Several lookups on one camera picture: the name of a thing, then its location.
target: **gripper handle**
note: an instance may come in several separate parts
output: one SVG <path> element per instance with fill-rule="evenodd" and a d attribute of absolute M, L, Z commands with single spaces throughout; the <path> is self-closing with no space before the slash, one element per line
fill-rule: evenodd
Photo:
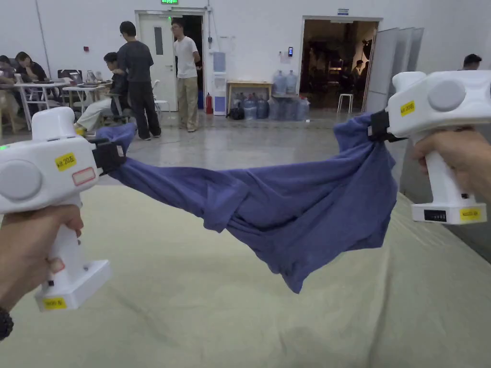
<path fill-rule="evenodd" d="M 61 205 L 73 204 L 81 207 L 80 195 L 71 197 Z M 49 281 L 43 291 L 57 292 L 69 289 L 85 273 L 85 259 L 75 231 L 62 225 L 48 257 Z"/>
<path fill-rule="evenodd" d="M 454 171 L 438 152 L 431 152 L 426 156 L 426 165 L 430 177 L 433 204 L 450 207 L 476 204 L 474 195 L 460 188 Z"/>

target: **round gray button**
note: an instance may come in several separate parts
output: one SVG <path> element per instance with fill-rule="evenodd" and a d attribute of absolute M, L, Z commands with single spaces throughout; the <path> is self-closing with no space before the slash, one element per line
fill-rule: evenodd
<path fill-rule="evenodd" d="M 30 162 L 12 160 L 0 168 L 0 194 L 7 199 L 29 199 L 39 192 L 41 182 L 41 173 Z"/>
<path fill-rule="evenodd" d="M 445 80 L 438 83 L 428 93 L 428 102 L 436 111 L 455 110 L 465 99 L 465 87 L 456 80 Z"/>

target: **wristwatch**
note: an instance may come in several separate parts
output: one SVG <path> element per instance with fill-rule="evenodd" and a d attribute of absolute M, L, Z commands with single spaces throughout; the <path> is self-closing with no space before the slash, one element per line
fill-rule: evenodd
<path fill-rule="evenodd" d="M 5 309 L 0 307 L 0 341 L 8 338 L 13 328 L 14 321 L 12 321 L 10 314 Z"/>

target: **yellow sticker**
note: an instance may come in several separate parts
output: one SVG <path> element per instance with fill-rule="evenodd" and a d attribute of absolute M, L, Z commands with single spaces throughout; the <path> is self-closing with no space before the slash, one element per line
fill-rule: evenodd
<path fill-rule="evenodd" d="M 75 155 L 70 152 L 69 154 L 58 157 L 55 162 L 59 171 L 65 171 L 66 169 L 75 166 L 77 164 L 77 159 L 75 158 Z"/>
<path fill-rule="evenodd" d="M 479 221 L 481 220 L 481 210 L 479 208 L 466 208 L 461 210 L 462 221 Z"/>
<path fill-rule="evenodd" d="M 52 298 L 43 299 L 44 308 L 47 311 L 54 311 L 55 309 L 66 309 L 65 299 L 63 298 Z"/>
<path fill-rule="evenodd" d="M 414 101 L 411 101 L 410 103 L 401 106 L 402 117 L 411 114 L 412 112 L 415 111 L 416 111 L 416 105 L 414 104 Z"/>

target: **beige tablecloth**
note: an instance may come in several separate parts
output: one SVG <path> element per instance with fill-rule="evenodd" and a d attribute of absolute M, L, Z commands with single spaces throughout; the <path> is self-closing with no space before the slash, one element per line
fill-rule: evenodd
<path fill-rule="evenodd" d="M 382 249 L 343 254 L 300 295 L 181 210 L 122 186 L 82 200 L 82 244 L 114 277 L 78 311 L 26 297 L 0 367 L 491 366 L 491 266 L 402 196 Z"/>

